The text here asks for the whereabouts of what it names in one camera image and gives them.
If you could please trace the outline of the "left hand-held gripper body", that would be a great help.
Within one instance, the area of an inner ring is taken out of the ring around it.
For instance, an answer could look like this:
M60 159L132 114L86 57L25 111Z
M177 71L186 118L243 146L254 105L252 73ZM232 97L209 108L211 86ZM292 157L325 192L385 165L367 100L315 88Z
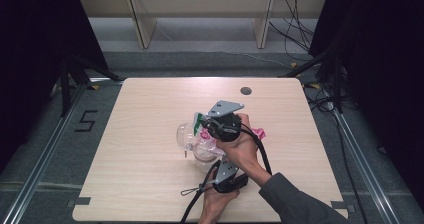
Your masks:
M246 174L237 175L239 168L224 156L218 162L218 170L213 177L213 188L218 193L230 193L248 184Z

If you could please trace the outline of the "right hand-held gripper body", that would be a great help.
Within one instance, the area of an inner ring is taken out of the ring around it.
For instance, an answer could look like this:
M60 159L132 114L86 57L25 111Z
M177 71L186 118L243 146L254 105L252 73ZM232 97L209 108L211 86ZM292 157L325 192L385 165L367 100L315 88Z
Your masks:
M241 118L235 112L244 107L242 103L219 100L201 117L200 124L213 138L232 142L241 132Z

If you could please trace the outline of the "clear jar with beige lid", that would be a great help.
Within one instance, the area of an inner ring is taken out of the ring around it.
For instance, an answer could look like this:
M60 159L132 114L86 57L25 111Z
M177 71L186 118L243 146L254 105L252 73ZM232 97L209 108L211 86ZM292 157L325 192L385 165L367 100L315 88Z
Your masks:
M207 172L224 155L216 146L216 139L201 125L181 124L177 128L176 139L185 156L188 152L193 154L195 166L202 172Z

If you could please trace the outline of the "person's right hand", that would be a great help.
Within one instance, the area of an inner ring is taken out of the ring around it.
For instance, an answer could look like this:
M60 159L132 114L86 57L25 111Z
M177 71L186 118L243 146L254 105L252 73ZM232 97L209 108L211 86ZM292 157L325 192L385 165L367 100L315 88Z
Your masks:
M257 160L257 148L253 138L241 132L232 142L218 140L217 147L223 150L228 158L252 179L268 178L270 174L261 167Z

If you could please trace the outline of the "person's left hand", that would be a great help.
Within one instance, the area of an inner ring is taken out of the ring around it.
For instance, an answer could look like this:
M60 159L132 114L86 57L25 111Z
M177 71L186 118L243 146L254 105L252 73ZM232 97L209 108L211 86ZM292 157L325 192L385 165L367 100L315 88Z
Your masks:
M226 206L240 194L239 190L229 193L217 192L212 184L205 188L202 213L198 224L216 224Z

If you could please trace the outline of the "black stand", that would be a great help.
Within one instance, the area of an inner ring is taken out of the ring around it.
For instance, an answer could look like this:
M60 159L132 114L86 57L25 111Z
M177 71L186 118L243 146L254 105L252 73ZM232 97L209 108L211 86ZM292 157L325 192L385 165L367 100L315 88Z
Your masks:
M71 108L69 76L72 77L78 86L87 86L90 79L86 73L86 69L92 69L113 81L124 81L123 77L112 73L107 68L100 67L86 58L73 54L66 55L60 63L62 115L67 114Z
M333 41L328 48L323 51L321 54L314 57L312 60L307 61L301 67L296 68L290 71L287 74L282 75L282 78L293 78L297 75L303 73L304 71L312 68L314 65L320 63L321 67L317 72L317 80L319 82L325 83L329 79L333 80L333 95L330 97L336 110L339 113L342 113L341 107L341 44L338 44L336 41Z

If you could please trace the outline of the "light wooden shelf unit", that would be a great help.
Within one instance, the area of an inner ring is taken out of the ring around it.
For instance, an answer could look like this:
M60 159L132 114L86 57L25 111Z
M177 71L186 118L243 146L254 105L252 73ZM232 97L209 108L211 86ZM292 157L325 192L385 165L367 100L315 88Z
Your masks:
M149 47L159 18L250 18L257 47L265 47L269 21L296 12L319 18L325 0L80 0L89 17L130 18L139 47Z

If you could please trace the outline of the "black curtain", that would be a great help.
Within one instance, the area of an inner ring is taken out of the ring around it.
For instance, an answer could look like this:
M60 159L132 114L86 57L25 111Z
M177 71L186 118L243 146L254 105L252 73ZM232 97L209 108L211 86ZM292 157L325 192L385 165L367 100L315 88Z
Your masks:
M424 209L424 0L326 0L310 54L339 31L351 94Z
M80 0L0 0L0 174L26 141L62 63L108 68Z

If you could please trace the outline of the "black table bracket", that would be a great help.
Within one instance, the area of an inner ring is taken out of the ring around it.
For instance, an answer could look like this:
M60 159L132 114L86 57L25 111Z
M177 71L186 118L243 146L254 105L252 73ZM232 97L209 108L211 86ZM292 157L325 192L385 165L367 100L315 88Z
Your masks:
M78 197L74 200L68 200L66 207L72 208L76 205L89 205L91 201L91 197Z
M345 209L348 213L355 213L356 209L354 205L346 204L344 201L331 201L333 209Z

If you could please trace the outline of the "metal floor rail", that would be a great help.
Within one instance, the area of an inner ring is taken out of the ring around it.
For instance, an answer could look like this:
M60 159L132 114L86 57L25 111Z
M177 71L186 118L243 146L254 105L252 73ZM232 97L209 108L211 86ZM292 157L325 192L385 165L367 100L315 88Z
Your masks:
M368 193L371 196L383 222L385 224L400 224L389 198L378 182L344 115L338 111L333 102L329 102L327 106L330 109L330 113L335 118L338 131L341 135L342 151L349 151L353 163L367 187Z
M65 133L65 130L74 114L76 106L84 94L87 86L77 85L70 99L70 104L67 111L59 118L55 129L50 136L46 146L40 154L37 162L31 170L25 182L21 185L19 192L12 202L10 208L6 212L0 224L19 224L23 214L25 213L36 189L42 179L50 161Z

